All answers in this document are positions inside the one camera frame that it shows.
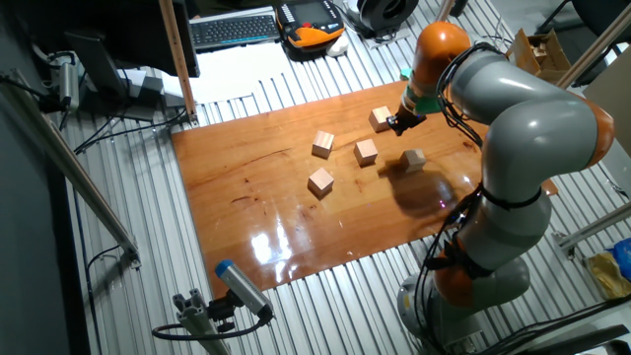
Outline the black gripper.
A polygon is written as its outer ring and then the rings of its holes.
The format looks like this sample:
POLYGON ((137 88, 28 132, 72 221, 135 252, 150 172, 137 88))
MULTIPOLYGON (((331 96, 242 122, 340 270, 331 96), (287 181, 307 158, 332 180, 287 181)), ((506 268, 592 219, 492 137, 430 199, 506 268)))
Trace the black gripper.
POLYGON ((387 118, 388 126, 396 130, 396 136, 401 136, 406 130, 413 128, 427 119, 426 115, 417 115, 409 112, 399 112, 395 116, 387 118))

